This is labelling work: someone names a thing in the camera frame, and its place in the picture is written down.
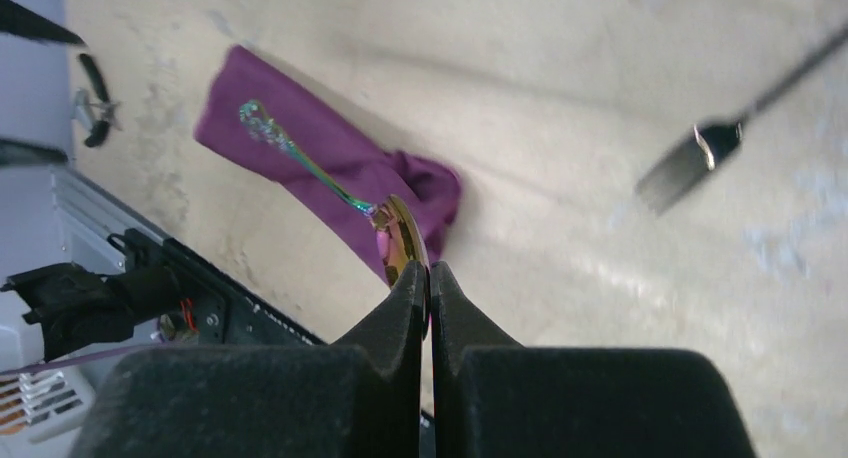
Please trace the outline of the purple cloth napkin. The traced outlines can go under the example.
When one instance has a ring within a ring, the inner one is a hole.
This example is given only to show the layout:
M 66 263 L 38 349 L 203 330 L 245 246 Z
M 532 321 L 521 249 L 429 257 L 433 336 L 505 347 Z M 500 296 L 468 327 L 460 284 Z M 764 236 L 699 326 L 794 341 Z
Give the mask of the purple cloth napkin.
M 380 203 L 396 195 L 408 206 L 431 261 L 442 258 L 463 188 L 438 161 L 386 151 L 322 99 L 247 48 L 235 45 L 212 82 L 196 141 L 232 163 L 276 182 L 326 224 L 372 271 L 384 274 L 378 239 L 366 218 L 296 160 L 251 136 L 240 117 L 255 99 L 306 155 L 355 197 Z

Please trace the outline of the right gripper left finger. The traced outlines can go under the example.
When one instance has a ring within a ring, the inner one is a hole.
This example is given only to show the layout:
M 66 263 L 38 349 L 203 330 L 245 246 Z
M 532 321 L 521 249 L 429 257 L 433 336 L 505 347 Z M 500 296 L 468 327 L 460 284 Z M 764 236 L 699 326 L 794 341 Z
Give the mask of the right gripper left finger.
M 415 457 L 428 274 L 326 345 L 160 346 L 123 358 L 74 457 Z

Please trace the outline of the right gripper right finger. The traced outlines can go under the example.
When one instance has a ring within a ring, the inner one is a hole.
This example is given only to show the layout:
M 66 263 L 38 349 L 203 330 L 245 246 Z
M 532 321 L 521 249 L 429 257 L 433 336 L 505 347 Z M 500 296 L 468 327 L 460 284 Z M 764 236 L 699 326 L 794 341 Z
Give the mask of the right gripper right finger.
M 526 347 L 430 271 L 441 457 L 751 457 L 723 376 L 682 349 Z

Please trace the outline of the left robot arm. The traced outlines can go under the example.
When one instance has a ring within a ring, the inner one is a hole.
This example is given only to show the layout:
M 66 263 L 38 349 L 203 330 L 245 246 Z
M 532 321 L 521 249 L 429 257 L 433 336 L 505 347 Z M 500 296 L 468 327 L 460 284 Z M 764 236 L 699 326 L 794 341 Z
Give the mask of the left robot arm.
M 85 361 L 79 350 L 109 345 L 88 355 L 90 361 L 123 354 L 123 342 L 148 321 L 155 322 L 153 337 L 161 343 L 195 331 L 191 299 L 145 240 L 136 230 L 108 236 L 108 244 L 124 255 L 117 274 L 63 262 L 2 281 L 3 437 L 31 432 L 41 438 L 75 425 L 91 400 L 78 369 Z

